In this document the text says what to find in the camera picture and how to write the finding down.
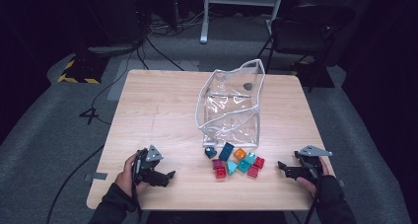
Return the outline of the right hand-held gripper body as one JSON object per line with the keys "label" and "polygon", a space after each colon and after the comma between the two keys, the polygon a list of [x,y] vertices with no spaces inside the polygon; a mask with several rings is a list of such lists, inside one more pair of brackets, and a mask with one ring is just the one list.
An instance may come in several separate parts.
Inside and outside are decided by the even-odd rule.
{"label": "right hand-held gripper body", "polygon": [[299,151],[295,151],[294,155],[301,164],[296,177],[304,178],[315,184],[317,179],[323,174],[320,157],[331,156],[332,153],[313,145],[307,145]]}

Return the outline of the clear plastic zipper bag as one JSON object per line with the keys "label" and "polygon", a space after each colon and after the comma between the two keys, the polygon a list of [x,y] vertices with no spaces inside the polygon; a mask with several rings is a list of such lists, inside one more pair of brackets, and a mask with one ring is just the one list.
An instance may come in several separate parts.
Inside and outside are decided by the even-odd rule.
{"label": "clear plastic zipper bag", "polygon": [[265,79],[263,63],[253,59],[232,71],[215,70],[200,90],[196,127],[203,147],[257,147],[260,100]]}

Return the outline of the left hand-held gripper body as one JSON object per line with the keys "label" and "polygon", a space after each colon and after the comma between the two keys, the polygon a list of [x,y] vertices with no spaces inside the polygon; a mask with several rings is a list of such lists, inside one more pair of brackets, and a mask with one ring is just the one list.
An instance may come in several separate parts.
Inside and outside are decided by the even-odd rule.
{"label": "left hand-held gripper body", "polygon": [[138,150],[135,155],[136,157],[132,167],[132,181],[134,184],[138,186],[144,182],[151,186],[154,180],[168,180],[167,174],[155,170],[164,156],[154,145]]}

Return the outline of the person's right hand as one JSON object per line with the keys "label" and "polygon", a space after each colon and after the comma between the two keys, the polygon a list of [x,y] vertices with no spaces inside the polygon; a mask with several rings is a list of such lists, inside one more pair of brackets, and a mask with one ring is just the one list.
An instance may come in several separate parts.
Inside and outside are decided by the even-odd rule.
{"label": "person's right hand", "polygon": [[[321,165],[322,165],[322,174],[324,176],[328,176],[329,171],[328,171],[328,168],[327,168],[325,162],[323,161],[322,158],[319,158],[319,160],[320,160]],[[304,187],[312,195],[312,197],[315,197],[316,186],[313,183],[311,183],[310,181],[308,181],[308,180],[306,180],[305,178],[302,178],[302,177],[297,178],[297,183],[299,185],[301,185],[302,187]]]}

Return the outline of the black chair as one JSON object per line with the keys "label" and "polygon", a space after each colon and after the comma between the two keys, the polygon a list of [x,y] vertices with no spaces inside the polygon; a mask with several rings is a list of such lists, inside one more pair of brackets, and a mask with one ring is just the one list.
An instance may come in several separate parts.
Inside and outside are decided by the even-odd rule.
{"label": "black chair", "polygon": [[282,17],[271,22],[269,39],[257,54],[269,51],[264,71],[270,69],[274,52],[312,56],[319,73],[337,35],[355,18],[355,10],[343,0],[298,0]]}

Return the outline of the yellow black striped base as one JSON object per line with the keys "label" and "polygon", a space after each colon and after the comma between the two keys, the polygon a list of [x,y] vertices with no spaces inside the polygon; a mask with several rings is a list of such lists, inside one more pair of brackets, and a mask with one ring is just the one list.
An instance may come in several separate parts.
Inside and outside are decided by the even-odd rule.
{"label": "yellow black striped base", "polygon": [[58,82],[100,84],[108,62],[108,57],[73,56],[59,76]]}

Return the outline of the dark base with yellow stripes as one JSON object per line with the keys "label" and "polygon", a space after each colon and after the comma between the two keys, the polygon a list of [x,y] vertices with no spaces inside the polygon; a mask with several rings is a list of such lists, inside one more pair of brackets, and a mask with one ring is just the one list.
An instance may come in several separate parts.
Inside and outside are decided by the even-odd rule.
{"label": "dark base with yellow stripes", "polygon": [[313,62],[293,62],[291,64],[292,73],[297,76],[303,87],[314,85],[317,88],[333,88],[334,83],[326,69],[316,72]]}

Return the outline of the blue long building block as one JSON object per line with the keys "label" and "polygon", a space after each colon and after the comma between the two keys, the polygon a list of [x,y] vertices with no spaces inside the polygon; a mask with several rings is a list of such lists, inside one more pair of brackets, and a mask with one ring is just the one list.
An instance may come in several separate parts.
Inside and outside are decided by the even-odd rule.
{"label": "blue long building block", "polygon": [[232,152],[234,151],[234,148],[235,148],[235,146],[233,144],[227,142],[224,145],[221,153],[219,154],[219,159],[222,160],[222,161],[228,161]]}

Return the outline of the dark equipment tower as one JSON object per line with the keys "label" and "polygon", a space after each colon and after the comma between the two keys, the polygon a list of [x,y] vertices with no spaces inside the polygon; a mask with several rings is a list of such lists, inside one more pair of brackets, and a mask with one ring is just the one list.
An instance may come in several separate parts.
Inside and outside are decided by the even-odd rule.
{"label": "dark equipment tower", "polygon": [[147,25],[139,19],[136,0],[92,0],[89,5],[107,46],[95,46],[93,53],[119,56],[138,48],[147,33]]}

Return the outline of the person's left hand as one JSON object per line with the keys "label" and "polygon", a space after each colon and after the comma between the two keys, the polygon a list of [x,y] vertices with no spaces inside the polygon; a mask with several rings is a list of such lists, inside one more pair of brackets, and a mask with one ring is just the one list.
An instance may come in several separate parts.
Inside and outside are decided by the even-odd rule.
{"label": "person's left hand", "polygon": [[135,161],[136,155],[131,155],[124,163],[123,171],[119,173],[116,177],[115,183],[130,197],[133,196],[133,193],[140,195],[145,191],[149,186],[147,183],[140,183],[135,191],[132,191],[132,166]]}

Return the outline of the black tape floor mark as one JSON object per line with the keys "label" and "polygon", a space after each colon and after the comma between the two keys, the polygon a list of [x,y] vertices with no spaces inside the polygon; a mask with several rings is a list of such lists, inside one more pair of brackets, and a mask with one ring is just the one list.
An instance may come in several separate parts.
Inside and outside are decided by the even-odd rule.
{"label": "black tape floor mark", "polygon": [[87,121],[87,125],[90,125],[93,121],[94,118],[98,118],[99,116],[96,114],[96,109],[95,108],[89,108],[88,110],[81,112],[79,114],[79,117],[84,117],[86,118]]}

